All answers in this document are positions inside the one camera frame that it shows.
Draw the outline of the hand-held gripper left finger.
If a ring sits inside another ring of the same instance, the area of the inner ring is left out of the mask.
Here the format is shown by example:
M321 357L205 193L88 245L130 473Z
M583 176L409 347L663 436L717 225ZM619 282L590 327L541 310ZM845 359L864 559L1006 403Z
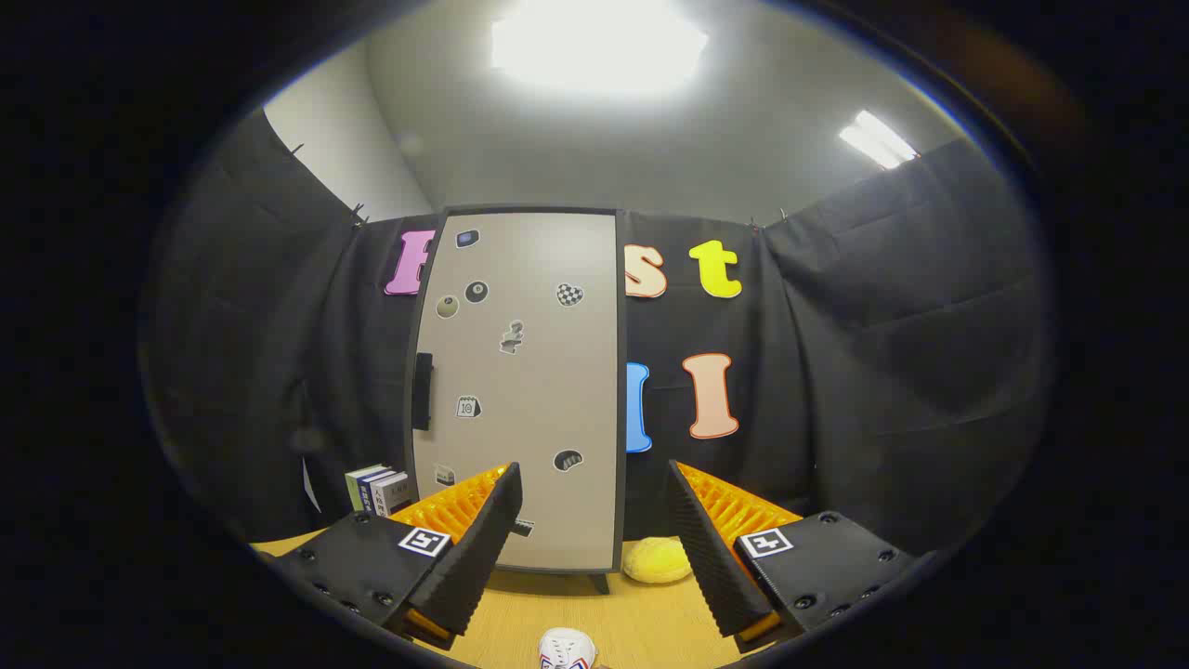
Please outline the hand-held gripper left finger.
M315 601L449 650L466 632L523 501L517 462L391 517L354 512L268 566Z

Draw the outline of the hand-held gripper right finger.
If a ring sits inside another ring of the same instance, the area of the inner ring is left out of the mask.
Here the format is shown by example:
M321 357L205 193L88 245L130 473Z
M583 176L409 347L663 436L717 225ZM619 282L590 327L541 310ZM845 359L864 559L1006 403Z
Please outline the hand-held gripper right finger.
M857 614L918 564L837 511L803 517L696 467L668 469L671 524L719 635L740 652Z

